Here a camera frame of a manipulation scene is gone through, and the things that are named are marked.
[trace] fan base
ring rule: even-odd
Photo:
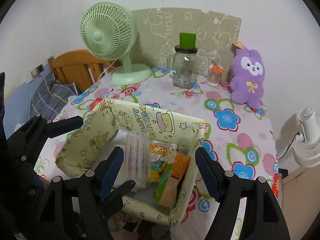
[[[132,64],[132,71],[125,73],[124,69],[116,70],[112,75],[112,82],[118,85],[131,85],[148,79],[151,69],[144,64]]]

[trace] black cable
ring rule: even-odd
[[[285,154],[286,154],[287,151],[290,149],[290,146],[292,145],[292,143],[293,143],[293,141],[294,141],[294,139],[296,138],[297,135],[300,135],[300,133],[299,133],[299,132],[296,133],[296,135],[293,137],[291,143],[289,144],[287,150],[286,150],[285,153],[278,159],[278,161],[279,161],[283,156],[285,156]]]

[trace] wooden bed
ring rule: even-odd
[[[55,59],[48,59],[52,73],[64,84],[74,82],[81,92],[97,82],[104,68],[110,66],[112,62],[98,59],[85,49],[69,51]],[[118,60],[113,64],[114,67],[119,65]]]

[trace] white desk fan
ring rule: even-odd
[[[320,164],[320,129],[315,112],[306,107],[299,113],[304,142],[293,146],[293,157],[300,166],[311,168]]]
[[[144,64],[131,64],[130,51],[137,39],[137,24],[131,11],[115,3],[93,5],[81,22],[81,37],[97,58],[122,58],[123,68],[113,73],[112,81],[130,85],[146,80],[151,69]]]

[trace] fan stand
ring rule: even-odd
[[[112,82],[118,85],[131,85],[148,79],[152,71],[144,64],[131,64],[129,53],[122,58],[123,68],[112,75]]]

